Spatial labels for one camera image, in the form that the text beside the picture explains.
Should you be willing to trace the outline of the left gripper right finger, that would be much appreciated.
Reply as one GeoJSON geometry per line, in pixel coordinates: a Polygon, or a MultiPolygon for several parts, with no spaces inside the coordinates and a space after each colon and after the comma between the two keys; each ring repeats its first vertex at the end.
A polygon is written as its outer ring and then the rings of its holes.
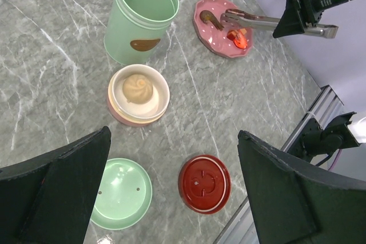
{"type": "Polygon", "coordinates": [[[238,156],[260,243],[365,243],[365,182],[241,130],[238,156]]]}

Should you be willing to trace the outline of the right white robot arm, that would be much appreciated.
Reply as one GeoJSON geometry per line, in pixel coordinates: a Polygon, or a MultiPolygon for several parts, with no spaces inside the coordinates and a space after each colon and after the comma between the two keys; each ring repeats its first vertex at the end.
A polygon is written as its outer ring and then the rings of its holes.
{"type": "MultiPolygon", "coordinates": [[[[320,25],[322,13],[330,8],[340,6],[352,0],[286,0],[285,10],[274,29],[273,37],[281,38],[291,35],[314,35],[332,39],[338,27],[320,25]]],[[[324,155],[317,166],[326,163],[332,156],[348,148],[358,147],[365,143],[365,115],[350,112],[336,116],[324,128],[311,119],[290,148],[290,153],[297,158],[310,162],[318,155],[324,155]]]]}

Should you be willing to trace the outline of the brown meat slice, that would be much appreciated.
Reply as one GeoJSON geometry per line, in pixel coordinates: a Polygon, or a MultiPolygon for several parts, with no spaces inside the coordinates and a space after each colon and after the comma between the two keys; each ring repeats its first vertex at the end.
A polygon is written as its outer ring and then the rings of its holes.
{"type": "Polygon", "coordinates": [[[224,29],[224,26],[209,10],[203,10],[202,12],[200,12],[200,20],[206,25],[210,22],[219,31],[223,31],[224,29]]]}

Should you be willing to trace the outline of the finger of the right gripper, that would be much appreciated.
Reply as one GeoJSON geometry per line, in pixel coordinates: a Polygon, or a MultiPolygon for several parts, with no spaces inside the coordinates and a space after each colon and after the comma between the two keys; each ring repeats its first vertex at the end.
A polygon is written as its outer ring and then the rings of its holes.
{"type": "Polygon", "coordinates": [[[300,0],[286,0],[284,13],[273,32],[273,38],[304,33],[305,28],[300,0]]]}

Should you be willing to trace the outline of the beige steamed bun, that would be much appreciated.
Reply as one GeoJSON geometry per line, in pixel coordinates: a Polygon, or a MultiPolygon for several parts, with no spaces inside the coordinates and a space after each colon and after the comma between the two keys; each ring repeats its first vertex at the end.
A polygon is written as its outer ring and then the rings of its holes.
{"type": "Polygon", "coordinates": [[[132,74],[125,79],[122,92],[128,102],[144,104],[153,96],[153,84],[143,74],[132,74]]]}

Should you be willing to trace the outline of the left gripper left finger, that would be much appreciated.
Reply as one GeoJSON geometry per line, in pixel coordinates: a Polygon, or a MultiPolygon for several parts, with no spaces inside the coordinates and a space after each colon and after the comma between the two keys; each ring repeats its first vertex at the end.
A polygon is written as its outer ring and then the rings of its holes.
{"type": "Polygon", "coordinates": [[[1,168],[1,243],[82,243],[110,145],[104,126],[1,168]]]}

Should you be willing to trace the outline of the metal tongs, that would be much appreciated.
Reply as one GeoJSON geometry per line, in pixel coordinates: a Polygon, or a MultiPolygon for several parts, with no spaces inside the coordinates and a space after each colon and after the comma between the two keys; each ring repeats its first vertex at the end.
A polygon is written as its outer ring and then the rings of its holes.
{"type": "Polygon", "coordinates": [[[308,35],[332,39],[336,37],[339,28],[335,25],[318,24],[317,26],[305,27],[301,25],[294,25],[287,29],[280,30],[277,27],[280,19],[253,15],[238,9],[226,9],[226,11],[221,14],[220,21],[222,24],[231,25],[237,29],[248,27],[251,29],[271,31],[274,38],[281,38],[290,35],[308,35]]]}

